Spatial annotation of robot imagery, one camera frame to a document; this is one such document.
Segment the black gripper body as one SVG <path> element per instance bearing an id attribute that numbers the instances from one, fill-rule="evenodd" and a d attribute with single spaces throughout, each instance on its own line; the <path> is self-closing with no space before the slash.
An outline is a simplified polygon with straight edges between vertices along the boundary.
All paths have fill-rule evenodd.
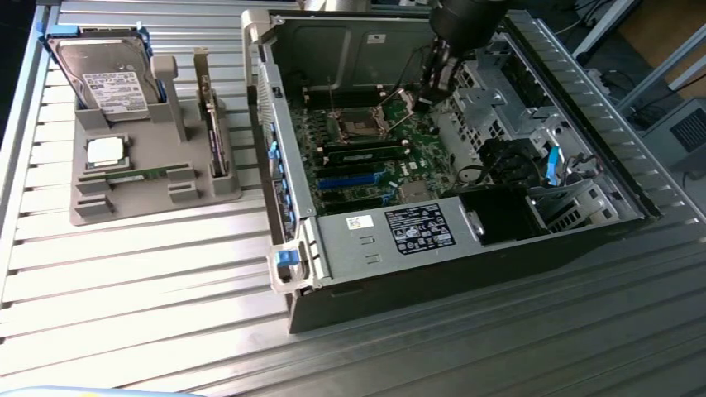
<path id="1" fill-rule="evenodd" d="M 513 7 L 513 1 L 438 1 L 430 11 L 433 48 L 461 56 L 485 46 Z"/>

